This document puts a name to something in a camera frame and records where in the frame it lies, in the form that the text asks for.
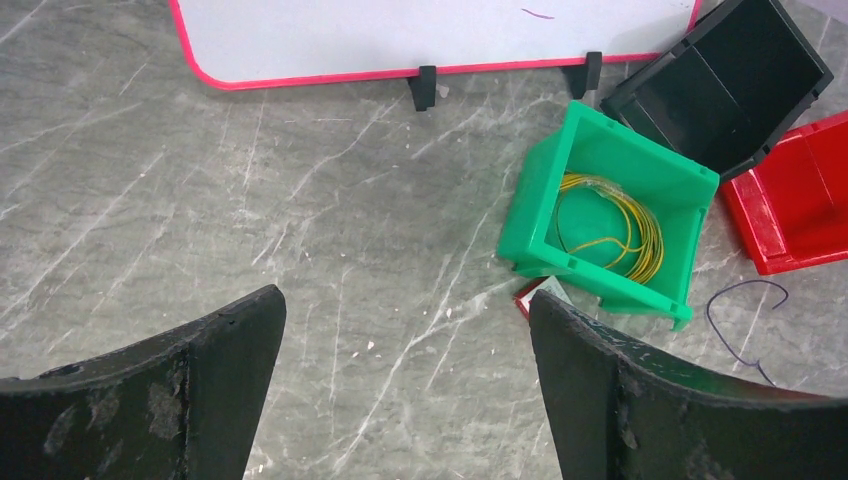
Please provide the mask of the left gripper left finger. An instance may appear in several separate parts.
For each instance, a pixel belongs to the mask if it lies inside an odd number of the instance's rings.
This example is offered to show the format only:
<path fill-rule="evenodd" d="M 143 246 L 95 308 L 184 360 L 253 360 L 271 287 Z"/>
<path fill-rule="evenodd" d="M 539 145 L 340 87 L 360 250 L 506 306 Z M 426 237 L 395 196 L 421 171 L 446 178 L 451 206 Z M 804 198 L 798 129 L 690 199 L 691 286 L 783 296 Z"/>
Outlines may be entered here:
<path fill-rule="evenodd" d="M 240 479 L 286 320 L 264 286 L 198 320 L 1 382 L 5 479 Z"/>

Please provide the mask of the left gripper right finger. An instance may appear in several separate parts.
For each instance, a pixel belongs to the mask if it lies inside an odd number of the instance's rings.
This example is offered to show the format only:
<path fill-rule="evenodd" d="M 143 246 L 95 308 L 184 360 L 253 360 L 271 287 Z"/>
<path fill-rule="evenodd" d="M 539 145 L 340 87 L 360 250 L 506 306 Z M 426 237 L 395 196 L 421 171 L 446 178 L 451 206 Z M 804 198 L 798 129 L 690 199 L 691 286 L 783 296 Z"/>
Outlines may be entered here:
<path fill-rule="evenodd" d="M 529 326 L 566 479 L 843 479 L 847 402 L 721 374 L 540 291 Z"/>

